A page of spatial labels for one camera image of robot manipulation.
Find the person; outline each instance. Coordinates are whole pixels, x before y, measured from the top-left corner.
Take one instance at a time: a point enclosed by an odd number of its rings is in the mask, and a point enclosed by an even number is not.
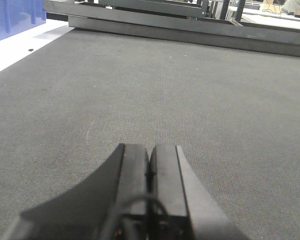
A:
[[[281,13],[300,15],[300,0],[287,0],[281,8]]]

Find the black cable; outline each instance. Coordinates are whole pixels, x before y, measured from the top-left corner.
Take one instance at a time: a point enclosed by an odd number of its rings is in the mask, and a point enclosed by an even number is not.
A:
[[[167,221],[168,227],[170,228],[170,233],[172,234],[173,231],[176,230],[165,206],[152,194],[141,194],[115,205],[110,210],[108,218],[105,221],[104,227],[101,230],[100,238],[98,240],[112,240],[115,231],[120,224],[120,219],[124,214],[124,210],[132,204],[134,204],[135,202],[139,201],[147,201],[155,204],[162,211],[163,216],[166,218],[165,220]]]

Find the white table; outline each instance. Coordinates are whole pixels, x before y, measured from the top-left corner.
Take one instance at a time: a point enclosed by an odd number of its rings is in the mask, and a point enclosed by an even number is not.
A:
[[[236,6],[229,6],[228,8],[228,17],[231,17],[236,11],[237,11]],[[260,11],[256,9],[250,9],[250,8],[244,8],[243,12],[244,15],[260,15],[260,16],[267,16],[267,17],[272,17],[272,18],[277,18],[277,19],[285,19],[285,20],[291,20],[291,21],[296,21],[300,22],[300,18],[285,14],[285,13],[274,13],[274,12],[268,12],[268,11]]]
[[[269,16],[262,15],[250,15],[250,14],[242,14],[242,19],[246,20],[249,23],[254,24],[262,24],[262,25],[271,25],[276,27],[284,27],[290,29],[300,29],[300,20],[288,20],[288,19],[280,19]]]

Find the metal bar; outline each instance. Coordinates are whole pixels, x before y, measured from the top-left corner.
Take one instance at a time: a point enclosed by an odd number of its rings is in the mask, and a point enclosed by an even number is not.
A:
[[[220,14],[220,19],[222,19],[222,20],[226,19],[228,8],[229,8],[229,3],[230,3],[230,0],[223,0],[221,14]]]
[[[211,5],[210,5],[210,8],[209,8],[208,18],[212,18],[212,12],[213,12],[213,10],[214,10],[214,6],[215,6],[215,2],[212,1],[212,2],[211,2]]]
[[[204,18],[202,15],[202,6],[199,4],[152,0],[99,0],[99,4],[186,17]]]
[[[235,37],[221,34],[183,31],[178,29],[167,29],[161,27],[150,27],[144,25],[135,25],[123,22],[106,21],[76,16],[69,16],[69,26],[137,37],[172,40],[186,43],[203,44],[217,47],[300,57],[300,44],[282,43],[278,41],[257,40],[247,37]],[[243,26],[237,27],[242,31],[244,31],[244,29],[246,28]],[[251,29],[257,31],[258,33],[257,28],[251,27]],[[285,36],[284,33],[285,32],[281,32],[280,34],[282,38],[284,38]],[[294,35],[295,38],[296,35],[299,35],[298,39],[300,40],[300,33],[288,32],[287,35],[289,34]]]
[[[245,4],[246,4],[246,0],[239,0],[239,5],[238,5],[238,8],[237,8],[236,14],[235,14],[236,21],[241,21],[241,17],[242,17],[244,8],[245,8]]]
[[[212,11],[212,18],[215,19],[216,18],[216,11],[217,11],[217,7],[218,7],[218,1],[214,2],[214,7],[213,7],[213,11]]]

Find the black metal frame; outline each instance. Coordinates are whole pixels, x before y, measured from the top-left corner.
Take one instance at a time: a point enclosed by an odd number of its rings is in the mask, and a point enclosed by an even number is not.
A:
[[[148,198],[118,209],[142,196]],[[168,216],[150,204],[149,197],[159,200]],[[113,226],[114,231],[108,231],[107,223],[111,223],[115,209],[122,222]],[[169,231],[168,224],[175,231]],[[112,237],[116,230],[122,233],[117,231],[118,235]],[[106,232],[110,232],[110,238],[105,237]],[[105,238],[249,240],[203,187],[181,146],[156,146],[149,161],[142,145],[123,143],[77,186],[21,212],[2,240]]]
[[[69,26],[101,32],[300,57],[300,30],[217,19],[187,19],[102,4],[44,0],[49,13],[69,16]]]
[[[193,4],[167,0],[99,0],[99,4],[203,19],[209,1],[198,0],[197,4]]]

